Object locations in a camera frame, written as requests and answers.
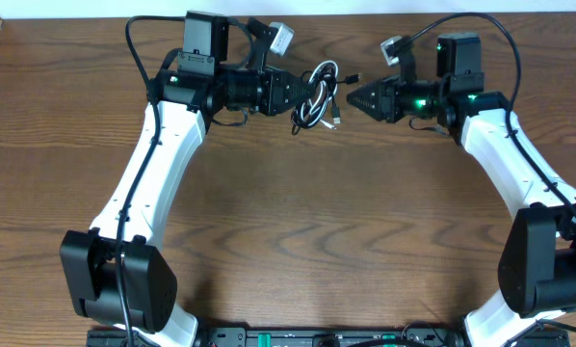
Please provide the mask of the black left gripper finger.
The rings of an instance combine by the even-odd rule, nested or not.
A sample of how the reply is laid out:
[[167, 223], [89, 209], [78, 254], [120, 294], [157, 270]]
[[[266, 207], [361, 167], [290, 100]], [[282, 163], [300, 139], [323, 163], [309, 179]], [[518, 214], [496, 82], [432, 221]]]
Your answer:
[[280, 85], [287, 93], [313, 93], [315, 87], [289, 71], [282, 71]]
[[314, 94], [312, 89], [284, 89], [282, 96], [282, 112], [288, 112], [299, 107]]

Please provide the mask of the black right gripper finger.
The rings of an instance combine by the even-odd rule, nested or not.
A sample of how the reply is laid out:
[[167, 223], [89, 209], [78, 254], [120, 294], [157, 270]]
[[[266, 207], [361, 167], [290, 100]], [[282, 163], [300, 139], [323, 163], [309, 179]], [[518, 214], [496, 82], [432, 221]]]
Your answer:
[[353, 98], [348, 103], [374, 120], [387, 120], [388, 118], [389, 108], [384, 106], [381, 101]]
[[356, 101], [362, 99], [364, 101], [376, 101], [384, 94], [385, 86], [386, 83], [382, 79], [369, 82], [348, 93], [347, 100]]

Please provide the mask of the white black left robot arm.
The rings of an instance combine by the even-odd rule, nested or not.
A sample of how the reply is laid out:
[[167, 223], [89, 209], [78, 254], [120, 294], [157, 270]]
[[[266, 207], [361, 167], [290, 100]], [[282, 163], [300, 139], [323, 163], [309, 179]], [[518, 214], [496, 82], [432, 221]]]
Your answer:
[[249, 52], [227, 60], [236, 18], [190, 12], [183, 43], [146, 76], [140, 138], [118, 187], [85, 231], [66, 233], [60, 258], [75, 312], [102, 325], [91, 346], [192, 346], [198, 322], [176, 301], [177, 279], [162, 256], [182, 176], [221, 110], [282, 114], [313, 95], [298, 76], [266, 63], [293, 30], [255, 18], [240, 25]]

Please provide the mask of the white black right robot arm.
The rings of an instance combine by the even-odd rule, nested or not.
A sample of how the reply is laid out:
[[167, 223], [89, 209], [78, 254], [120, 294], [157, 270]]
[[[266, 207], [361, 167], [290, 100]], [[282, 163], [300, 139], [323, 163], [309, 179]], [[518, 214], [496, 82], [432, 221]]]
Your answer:
[[499, 289], [465, 316], [462, 345], [542, 341], [531, 334], [576, 311], [576, 189], [538, 153], [505, 96], [485, 90], [477, 34], [438, 37], [434, 81], [418, 79], [408, 37], [390, 38], [380, 49], [399, 74], [354, 90], [348, 103], [378, 121], [436, 119], [482, 166], [511, 215]]

